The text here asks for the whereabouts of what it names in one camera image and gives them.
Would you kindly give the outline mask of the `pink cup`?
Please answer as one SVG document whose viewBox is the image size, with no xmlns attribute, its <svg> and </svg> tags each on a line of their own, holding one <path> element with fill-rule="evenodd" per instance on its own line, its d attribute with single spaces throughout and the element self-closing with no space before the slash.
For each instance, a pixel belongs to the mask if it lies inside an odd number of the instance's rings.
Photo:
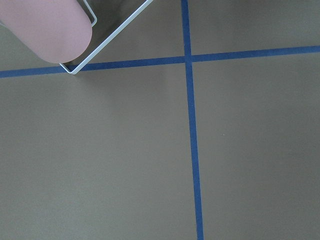
<svg viewBox="0 0 320 240">
<path fill-rule="evenodd" d="M 82 55 L 93 34 L 76 0 L 2 0 L 0 21 L 39 58 L 54 64 Z"/>
</svg>

